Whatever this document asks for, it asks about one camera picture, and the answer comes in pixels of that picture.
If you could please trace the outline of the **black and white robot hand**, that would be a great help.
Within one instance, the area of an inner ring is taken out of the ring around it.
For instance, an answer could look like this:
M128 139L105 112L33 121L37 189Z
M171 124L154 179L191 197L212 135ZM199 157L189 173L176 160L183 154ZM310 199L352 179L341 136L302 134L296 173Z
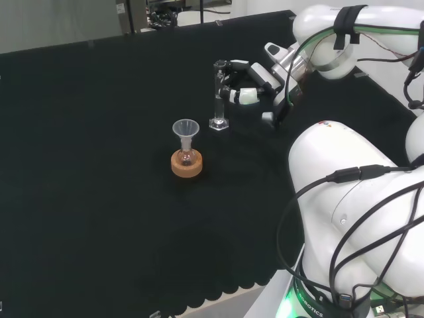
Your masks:
M225 104L241 107L259 105L260 97L266 96L273 102L272 110L262 114L262 121L277 129L287 117L290 106L286 101L285 89L288 82L271 74L264 66L246 60L217 60L213 64L215 73L215 110L209 127L216 131L229 128L225 117Z

